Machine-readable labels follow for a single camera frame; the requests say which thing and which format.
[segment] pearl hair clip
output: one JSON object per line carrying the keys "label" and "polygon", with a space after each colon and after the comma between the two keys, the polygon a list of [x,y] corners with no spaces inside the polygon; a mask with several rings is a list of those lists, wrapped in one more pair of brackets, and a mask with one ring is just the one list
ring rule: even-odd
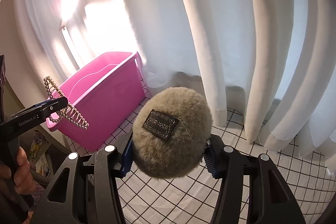
{"label": "pearl hair clip", "polygon": [[[59,97],[64,96],[64,93],[62,90],[56,85],[55,81],[50,77],[47,76],[43,79],[45,88],[47,90],[48,96],[50,99],[56,99]],[[63,117],[68,119],[70,122],[75,124],[76,126],[87,130],[89,124],[88,122],[83,118],[82,114],[79,113],[79,111],[70,103],[68,102],[68,105],[66,108],[61,109],[60,111],[56,112],[58,115],[58,119],[53,119],[51,115],[49,116],[49,120],[52,122],[60,122]]]}

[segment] human hand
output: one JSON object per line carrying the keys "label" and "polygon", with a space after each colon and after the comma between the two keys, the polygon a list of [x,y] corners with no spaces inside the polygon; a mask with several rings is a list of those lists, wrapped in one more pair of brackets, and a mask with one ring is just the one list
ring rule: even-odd
{"label": "human hand", "polygon": [[[19,167],[17,168],[13,177],[15,183],[15,191],[18,194],[22,195],[28,195],[35,192],[36,188],[33,182],[33,177],[29,173],[29,161],[27,160],[26,152],[21,147],[19,147],[19,150],[16,154],[16,161]],[[1,178],[11,178],[11,170],[6,165],[0,165],[0,189],[7,197],[13,199],[8,188],[5,186],[5,181],[1,180]]]}

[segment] white grid cloth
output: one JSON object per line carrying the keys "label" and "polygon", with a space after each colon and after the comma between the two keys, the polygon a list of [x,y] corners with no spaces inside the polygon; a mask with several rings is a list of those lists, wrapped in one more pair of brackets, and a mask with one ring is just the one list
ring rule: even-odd
{"label": "white grid cloth", "polygon": [[[148,87],[142,80],[146,98],[113,132],[101,147],[113,144],[118,136],[126,134],[144,104],[151,98]],[[309,158],[299,157],[296,139],[280,152],[266,150],[257,141],[246,141],[243,115],[234,109],[227,111],[225,128],[212,127],[226,145],[242,154],[258,157],[266,153],[277,165],[280,173],[292,190],[306,220],[315,223],[328,206],[336,192],[336,173],[325,167],[325,157],[313,152]],[[68,138],[73,152],[80,156],[91,154],[78,143]],[[156,180],[142,173],[133,163],[124,179],[117,179],[120,202],[126,221],[131,224],[206,224],[210,223],[221,180],[215,180],[205,168],[205,162],[189,175],[173,180]],[[249,177],[244,176],[243,196],[239,224],[245,224],[249,204]]]}

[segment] black grid line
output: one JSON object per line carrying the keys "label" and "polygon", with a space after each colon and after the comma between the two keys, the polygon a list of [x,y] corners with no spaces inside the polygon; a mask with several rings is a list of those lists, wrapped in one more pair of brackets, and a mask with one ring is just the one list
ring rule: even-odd
{"label": "black grid line", "polygon": [[[125,119],[125,121],[122,122],[122,124],[118,127],[119,132],[113,136],[112,139],[109,137],[109,142],[104,142],[103,145],[108,145],[110,143],[113,143],[120,134],[125,134],[127,133],[128,129],[130,129],[131,125],[133,124],[137,113],[140,111],[140,109],[144,106],[144,104],[147,102],[147,100],[150,100],[151,95],[149,90],[147,89],[146,84],[143,82],[143,90],[145,92],[145,100],[138,105],[138,107],[132,112],[132,114]],[[263,149],[264,152],[268,155],[270,155],[270,158],[272,156],[275,156],[277,162],[274,162],[276,166],[279,168],[279,170],[282,172],[282,175],[285,176],[286,181],[289,180],[289,177],[294,178],[295,183],[291,183],[291,181],[288,181],[288,185],[292,189],[294,195],[297,193],[298,189],[300,190],[304,189],[304,195],[302,198],[297,198],[297,201],[300,205],[301,210],[304,211],[304,217],[307,221],[307,223],[313,223],[313,221],[317,220],[318,216],[321,215],[323,210],[326,208],[327,204],[329,204],[330,199],[332,196],[335,194],[336,190],[336,177],[335,176],[327,176],[327,169],[324,165],[321,165],[322,158],[324,155],[318,152],[313,152],[311,156],[308,158],[302,158],[299,157],[296,152],[298,149],[298,144],[297,144],[297,139],[294,138],[293,141],[284,149],[283,151],[274,153],[271,151],[266,150],[263,148],[262,145],[260,145],[257,141],[253,142],[252,145],[247,145],[247,140],[243,136],[244,132],[244,125],[243,125],[243,116],[241,113],[234,109],[228,109],[227,111],[227,123],[225,127],[217,127],[213,126],[215,130],[215,134],[218,134],[223,140],[232,140],[232,144],[227,145],[232,145],[234,148],[237,149],[237,146],[239,144],[244,144],[243,146],[239,146],[238,148],[243,148],[242,150],[239,150],[242,154],[244,155],[251,155],[255,154],[255,152],[259,153],[258,150]],[[87,155],[90,151],[84,149],[83,147],[81,148],[80,145],[75,143],[73,140],[68,139],[68,143],[70,145],[71,150],[75,151],[76,147],[80,149],[82,152],[85,151],[84,155]],[[309,165],[309,174],[303,173],[303,165]],[[314,170],[317,170],[317,173],[313,174],[312,173],[312,167]],[[127,219],[127,222],[130,224],[138,224],[138,223],[149,223],[149,220],[146,219],[146,212],[149,212],[149,209],[151,209],[151,212],[155,212],[158,216],[160,216],[160,219],[157,221],[157,223],[154,224],[163,224],[164,221],[169,221],[170,223],[174,224],[180,224],[178,222],[178,217],[174,218],[174,215],[172,217],[170,216],[175,210],[178,210],[178,215],[179,214],[184,214],[183,217],[185,219],[183,220],[183,223],[185,224],[191,224],[193,220],[197,219],[201,223],[209,223],[209,221],[206,220],[206,217],[202,215],[202,210],[205,208],[214,210],[214,205],[210,204],[210,201],[207,201],[210,195],[212,198],[214,196],[218,196],[219,194],[219,188],[218,186],[220,185],[221,181],[216,181],[212,182],[214,180],[211,175],[209,177],[205,177],[205,181],[201,181],[200,177],[204,173],[205,164],[204,162],[200,163],[199,166],[197,167],[197,173],[195,175],[187,175],[186,179],[192,181],[190,185],[186,188],[187,190],[181,189],[179,186],[175,185],[174,180],[165,180],[165,186],[157,190],[156,187],[151,186],[151,181],[154,180],[153,178],[147,177],[143,173],[139,175],[140,170],[134,166],[132,167],[132,170],[130,171],[130,175],[128,174],[124,179],[118,180],[118,189],[120,190],[121,187],[128,187],[130,193],[132,193],[131,198],[128,202],[125,201],[123,198],[123,195],[120,193],[120,200],[122,201],[122,208],[125,212],[125,218],[128,218],[128,215],[125,210],[129,210],[130,213],[132,213],[132,221]],[[129,184],[134,183],[135,179],[139,182],[141,182],[141,186],[139,189],[133,190]],[[202,198],[198,198],[198,192],[192,193],[193,186],[197,185],[202,188],[203,191],[206,189],[206,193]],[[146,197],[141,197],[139,194],[142,192],[143,189],[148,189],[153,191],[155,193],[155,198],[151,198],[151,201],[149,202],[148,198]],[[178,196],[178,202],[174,203],[169,200],[168,197],[165,196],[167,189],[170,189],[170,191],[178,191],[180,195]],[[310,193],[311,200],[307,200],[308,194],[307,192]],[[141,200],[143,204],[147,206],[142,211],[137,211],[137,208],[132,207],[132,201],[135,199],[135,197],[138,200]],[[155,208],[155,204],[157,200],[160,198],[160,200],[164,201],[165,203],[169,204],[169,208],[167,208],[167,211],[161,213],[159,210]],[[197,205],[193,208],[192,211],[190,211],[189,208],[184,207],[182,205],[182,202],[184,202],[185,198],[190,198],[197,203]],[[241,215],[240,215],[240,222],[239,223],[246,223],[246,211],[248,210],[248,205],[249,205],[249,197],[247,197],[246,200],[242,200],[241,202]]]}

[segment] fuzzy ball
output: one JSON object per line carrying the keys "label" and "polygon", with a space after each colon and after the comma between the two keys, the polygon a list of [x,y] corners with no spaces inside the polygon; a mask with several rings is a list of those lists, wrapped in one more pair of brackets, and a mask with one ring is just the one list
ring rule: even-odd
{"label": "fuzzy ball", "polygon": [[[142,128],[152,109],[179,119],[167,142]],[[211,134],[206,99],[187,88],[168,88],[150,99],[133,124],[133,158],[153,178],[182,177],[197,167]]]}

